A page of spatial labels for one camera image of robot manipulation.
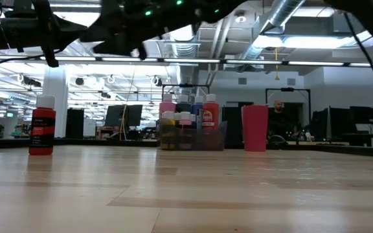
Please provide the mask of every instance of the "clear plastic bin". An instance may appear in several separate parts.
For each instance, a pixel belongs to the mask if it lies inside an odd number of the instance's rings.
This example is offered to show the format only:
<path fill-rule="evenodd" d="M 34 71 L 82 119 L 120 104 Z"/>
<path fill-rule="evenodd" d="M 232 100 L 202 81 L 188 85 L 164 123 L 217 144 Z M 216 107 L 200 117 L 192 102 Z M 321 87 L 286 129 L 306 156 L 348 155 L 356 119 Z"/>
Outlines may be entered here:
<path fill-rule="evenodd" d="M 222 151 L 225 145 L 227 122 L 218 129 L 177 128 L 170 120 L 161 119 L 159 138 L 161 150 Z"/>

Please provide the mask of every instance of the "black label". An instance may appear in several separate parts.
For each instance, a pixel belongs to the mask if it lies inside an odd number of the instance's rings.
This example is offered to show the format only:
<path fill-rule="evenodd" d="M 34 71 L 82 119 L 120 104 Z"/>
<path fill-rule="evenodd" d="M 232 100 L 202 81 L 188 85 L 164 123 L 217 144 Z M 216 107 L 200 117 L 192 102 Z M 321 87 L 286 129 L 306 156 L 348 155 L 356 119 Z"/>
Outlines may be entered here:
<path fill-rule="evenodd" d="M 31 122 L 31 148 L 51 148 L 54 144 L 54 133 L 46 133 L 45 128 L 54 127 L 56 119 L 34 117 Z"/>
<path fill-rule="evenodd" d="M 55 125 L 56 119 L 45 117 L 33 117 L 31 122 L 32 127 L 51 127 Z"/>
<path fill-rule="evenodd" d="M 31 148 L 51 148 L 54 144 L 54 135 L 31 136 Z"/>

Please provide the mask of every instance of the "computer monitor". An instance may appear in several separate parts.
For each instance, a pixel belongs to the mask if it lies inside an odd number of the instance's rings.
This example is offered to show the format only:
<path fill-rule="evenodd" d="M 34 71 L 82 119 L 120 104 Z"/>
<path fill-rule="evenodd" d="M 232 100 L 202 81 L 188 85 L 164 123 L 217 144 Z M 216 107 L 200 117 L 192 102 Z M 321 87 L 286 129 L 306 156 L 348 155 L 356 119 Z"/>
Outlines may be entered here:
<path fill-rule="evenodd" d="M 350 109 L 330 107 L 329 115 L 332 138 L 340 138 L 345 133 L 357 133 L 352 111 Z"/>
<path fill-rule="evenodd" d="M 373 124 L 373 107 L 351 106 L 355 124 Z"/>
<path fill-rule="evenodd" d="M 139 126 L 141 124 L 143 105 L 129 105 L 128 109 L 128 125 Z"/>
<path fill-rule="evenodd" d="M 314 111 L 310 120 L 310 134 L 315 136 L 315 140 L 327 138 L 328 133 L 328 109 Z"/>
<path fill-rule="evenodd" d="M 123 119 L 124 105 L 113 105 L 107 108 L 106 120 L 104 126 L 120 126 Z M 126 119 L 128 118 L 128 111 L 125 111 Z"/>

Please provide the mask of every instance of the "red squeeze bottle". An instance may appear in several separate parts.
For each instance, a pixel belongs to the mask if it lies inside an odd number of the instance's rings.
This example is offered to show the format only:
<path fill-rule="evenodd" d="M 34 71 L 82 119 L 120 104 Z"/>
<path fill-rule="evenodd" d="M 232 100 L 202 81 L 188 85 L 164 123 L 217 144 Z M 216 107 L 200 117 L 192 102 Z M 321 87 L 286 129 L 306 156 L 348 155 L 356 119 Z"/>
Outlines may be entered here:
<path fill-rule="evenodd" d="M 51 155 L 56 128 L 53 96 L 37 96 L 36 109 L 32 111 L 30 155 Z"/>
<path fill-rule="evenodd" d="M 218 115 L 220 113 L 220 106 L 215 102 L 215 100 L 215 94 L 207 95 L 207 101 L 202 108 L 203 129 L 218 129 Z"/>

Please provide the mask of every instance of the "paint bottle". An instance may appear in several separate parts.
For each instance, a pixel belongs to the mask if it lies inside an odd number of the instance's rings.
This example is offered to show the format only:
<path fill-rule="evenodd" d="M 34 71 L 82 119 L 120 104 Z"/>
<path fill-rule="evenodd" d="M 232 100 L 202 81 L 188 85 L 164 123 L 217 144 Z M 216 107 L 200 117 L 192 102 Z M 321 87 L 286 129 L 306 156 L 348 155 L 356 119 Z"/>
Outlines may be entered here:
<path fill-rule="evenodd" d="M 195 114 L 191 114 L 191 124 L 192 124 L 192 129 L 197 128 L 197 116 Z"/>
<path fill-rule="evenodd" d="M 165 111 L 161 119 L 161 149 L 175 149 L 175 113 L 173 111 Z"/>
<path fill-rule="evenodd" d="M 180 94 L 178 98 L 178 103 L 176 104 L 175 110 L 177 113 L 182 113 L 183 111 L 191 112 L 191 105 L 188 104 L 188 96 Z"/>
<path fill-rule="evenodd" d="M 199 110 L 202 109 L 204 96 L 195 96 L 195 104 L 192 104 L 192 114 L 199 115 Z"/>
<path fill-rule="evenodd" d="M 218 129 L 220 106 L 216 103 L 216 95 L 208 94 L 203 105 L 202 128 Z"/>
<path fill-rule="evenodd" d="M 179 127 L 179 121 L 181 120 L 181 113 L 175 113 L 174 118 L 175 118 L 175 126 Z"/>
<path fill-rule="evenodd" d="M 172 94 L 164 94 L 163 102 L 159 104 L 159 118 L 165 111 L 175 112 L 176 104 L 172 102 Z"/>
<path fill-rule="evenodd" d="M 37 96 L 36 109 L 32 111 L 30 155 L 51 155 L 56 128 L 53 96 Z"/>
<path fill-rule="evenodd" d="M 179 121 L 181 128 L 181 141 L 179 142 L 179 149 L 191 150 L 192 149 L 192 122 L 190 112 L 184 111 L 181 113 L 181 120 Z"/>

